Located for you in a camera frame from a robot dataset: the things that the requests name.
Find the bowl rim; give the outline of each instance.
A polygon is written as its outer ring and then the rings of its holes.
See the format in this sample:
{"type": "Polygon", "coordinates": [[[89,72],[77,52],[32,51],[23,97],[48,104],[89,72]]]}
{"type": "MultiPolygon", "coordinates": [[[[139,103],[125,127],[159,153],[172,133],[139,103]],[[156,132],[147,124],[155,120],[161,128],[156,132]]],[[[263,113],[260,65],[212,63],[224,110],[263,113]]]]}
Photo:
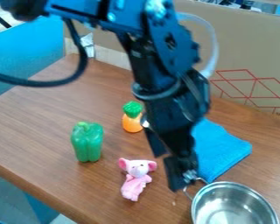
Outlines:
{"type": "Polygon", "coordinates": [[[193,200],[192,200],[192,205],[191,205],[191,216],[192,216],[192,221],[193,223],[195,223],[195,210],[196,210],[196,205],[199,202],[199,200],[201,199],[201,197],[213,190],[214,188],[218,188],[218,187],[233,187],[233,188],[238,188],[238,189],[242,189],[242,190],[246,190],[249,192],[249,194],[253,197],[257,197],[268,209],[269,212],[272,214],[275,222],[273,224],[280,224],[279,223],[279,219],[277,216],[276,211],[274,210],[273,206],[257,191],[255,191],[254,189],[252,189],[251,187],[248,187],[246,185],[243,184],[239,184],[236,182],[232,182],[232,181],[217,181],[217,182],[213,182],[212,184],[209,185],[205,185],[204,187],[202,187],[194,196],[193,200]]]}

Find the stuffed animal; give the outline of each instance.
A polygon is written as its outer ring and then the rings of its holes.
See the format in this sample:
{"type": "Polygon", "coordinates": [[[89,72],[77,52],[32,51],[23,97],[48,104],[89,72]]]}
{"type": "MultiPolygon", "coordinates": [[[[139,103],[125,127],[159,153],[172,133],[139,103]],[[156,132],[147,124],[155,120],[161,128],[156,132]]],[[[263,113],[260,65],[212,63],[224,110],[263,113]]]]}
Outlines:
{"type": "Polygon", "coordinates": [[[157,163],[149,160],[128,160],[119,158],[118,165],[128,174],[122,186],[122,196],[127,200],[138,201],[139,194],[152,178],[147,175],[157,169],[157,163]]]}

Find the cable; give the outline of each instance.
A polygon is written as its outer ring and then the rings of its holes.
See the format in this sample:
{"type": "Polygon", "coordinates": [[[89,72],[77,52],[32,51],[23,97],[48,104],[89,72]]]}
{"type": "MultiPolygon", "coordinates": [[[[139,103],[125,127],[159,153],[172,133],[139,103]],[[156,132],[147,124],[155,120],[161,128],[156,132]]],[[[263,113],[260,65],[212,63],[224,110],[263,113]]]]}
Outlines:
{"type": "Polygon", "coordinates": [[[206,66],[204,67],[204,69],[199,71],[205,78],[209,78],[213,74],[214,69],[216,68],[218,58],[219,58],[219,47],[218,47],[218,41],[216,38],[216,32],[215,32],[214,28],[205,19],[203,19],[202,17],[195,16],[193,14],[179,12],[179,13],[177,13],[177,16],[178,16],[178,20],[190,20],[190,21],[197,22],[201,25],[204,25],[206,27],[207,31],[210,33],[212,45],[213,45],[212,54],[211,54],[211,57],[209,58],[208,62],[206,63],[206,66]]]}
{"type": "Polygon", "coordinates": [[[23,86],[23,87],[50,88],[50,87],[62,86],[62,85],[65,85],[67,83],[77,80],[83,74],[84,70],[87,67],[88,56],[87,56],[87,53],[86,53],[84,47],[81,45],[81,40],[80,40],[79,34],[75,30],[73,22],[67,18],[64,18],[64,22],[66,23],[68,30],[70,31],[70,34],[72,36],[73,42],[77,46],[79,53],[80,53],[79,65],[76,68],[74,74],[72,74],[71,76],[69,76],[63,80],[41,81],[41,80],[20,79],[20,78],[16,78],[13,76],[9,76],[9,75],[0,73],[0,81],[9,83],[12,85],[23,86]]]}

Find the blue cloth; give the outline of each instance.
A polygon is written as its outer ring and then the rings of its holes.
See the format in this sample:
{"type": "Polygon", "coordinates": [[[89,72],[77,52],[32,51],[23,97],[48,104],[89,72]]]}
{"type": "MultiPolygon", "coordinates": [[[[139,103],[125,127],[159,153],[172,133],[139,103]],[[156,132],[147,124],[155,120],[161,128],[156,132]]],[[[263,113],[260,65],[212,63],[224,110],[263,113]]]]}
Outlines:
{"type": "Polygon", "coordinates": [[[199,177],[207,183],[239,163],[251,153],[251,144],[232,136],[220,125],[207,119],[199,122],[192,132],[199,162],[199,177]]]}

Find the metal bowl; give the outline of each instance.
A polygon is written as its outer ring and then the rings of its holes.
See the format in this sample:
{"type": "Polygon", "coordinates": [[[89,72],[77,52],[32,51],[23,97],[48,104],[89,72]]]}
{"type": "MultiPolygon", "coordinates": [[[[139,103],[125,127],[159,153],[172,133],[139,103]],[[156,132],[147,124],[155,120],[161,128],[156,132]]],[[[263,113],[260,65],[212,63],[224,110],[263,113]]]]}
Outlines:
{"type": "Polygon", "coordinates": [[[195,224],[278,224],[277,214],[258,192],[233,182],[201,188],[192,202],[195,224]]]}

